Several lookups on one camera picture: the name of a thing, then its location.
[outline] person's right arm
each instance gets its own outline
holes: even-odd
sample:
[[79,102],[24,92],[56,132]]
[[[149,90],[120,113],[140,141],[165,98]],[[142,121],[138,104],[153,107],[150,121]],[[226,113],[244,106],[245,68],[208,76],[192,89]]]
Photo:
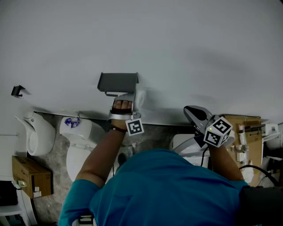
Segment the person's right arm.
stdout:
[[209,145],[209,152],[213,171],[230,181],[243,181],[243,175],[238,166],[226,150],[225,146]]

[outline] black wristband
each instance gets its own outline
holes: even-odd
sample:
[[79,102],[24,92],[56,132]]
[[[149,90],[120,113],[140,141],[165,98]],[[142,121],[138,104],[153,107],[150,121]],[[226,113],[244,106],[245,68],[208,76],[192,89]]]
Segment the black wristband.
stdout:
[[123,133],[126,133],[126,132],[128,132],[127,130],[125,130],[125,129],[120,129],[120,128],[118,128],[118,127],[115,127],[115,126],[111,126],[111,128],[110,128],[111,130],[113,129],[113,130],[117,130],[117,131],[120,131],[120,132],[123,132]]

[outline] teal shirt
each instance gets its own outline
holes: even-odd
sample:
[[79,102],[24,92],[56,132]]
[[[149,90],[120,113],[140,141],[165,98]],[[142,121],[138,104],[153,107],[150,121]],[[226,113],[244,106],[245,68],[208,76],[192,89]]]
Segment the teal shirt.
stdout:
[[173,151],[143,151],[103,188],[75,181],[59,226],[72,225],[88,212],[98,226],[235,225],[239,192],[246,185],[194,166]]

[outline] urinal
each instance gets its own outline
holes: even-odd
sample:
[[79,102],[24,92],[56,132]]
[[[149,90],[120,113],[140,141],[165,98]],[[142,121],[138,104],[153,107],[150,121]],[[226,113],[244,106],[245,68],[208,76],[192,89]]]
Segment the urinal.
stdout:
[[23,119],[15,118],[26,128],[27,151],[30,155],[39,156],[51,152],[56,134],[52,125],[34,112],[28,112]]

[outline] cardboard box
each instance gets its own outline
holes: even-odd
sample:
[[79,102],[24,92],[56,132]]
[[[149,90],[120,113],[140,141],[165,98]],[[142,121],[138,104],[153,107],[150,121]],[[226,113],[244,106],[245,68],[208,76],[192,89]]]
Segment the cardboard box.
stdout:
[[52,194],[52,172],[37,162],[26,158],[12,156],[13,177],[15,181],[25,181],[22,190],[31,198]]

